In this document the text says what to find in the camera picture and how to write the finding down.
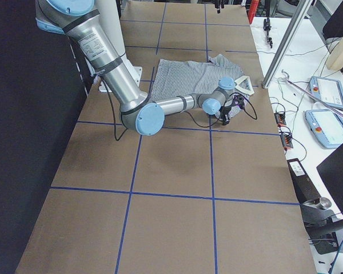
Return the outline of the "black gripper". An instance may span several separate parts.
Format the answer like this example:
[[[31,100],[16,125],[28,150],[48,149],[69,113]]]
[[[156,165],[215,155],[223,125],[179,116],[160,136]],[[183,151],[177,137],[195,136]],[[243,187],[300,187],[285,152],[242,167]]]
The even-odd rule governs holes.
[[[232,117],[245,109],[244,97],[242,95],[233,95],[233,99],[228,101],[228,103],[227,106],[220,108],[219,120],[223,126],[228,125]]]

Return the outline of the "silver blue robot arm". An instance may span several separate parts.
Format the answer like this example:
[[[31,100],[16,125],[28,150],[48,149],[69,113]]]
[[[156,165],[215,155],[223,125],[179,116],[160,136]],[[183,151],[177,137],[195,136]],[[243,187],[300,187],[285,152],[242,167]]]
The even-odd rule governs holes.
[[[126,55],[116,45],[123,36],[115,4],[105,1],[36,1],[39,29],[63,34],[80,46],[95,73],[104,81],[106,91],[118,100],[122,124],[140,135],[151,136],[163,126],[165,116],[201,108],[209,115],[234,106],[233,95],[253,95],[249,76],[238,79],[223,77],[210,94],[192,93],[165,100],[152,101],[150,94],[139,89],[130,73]]]

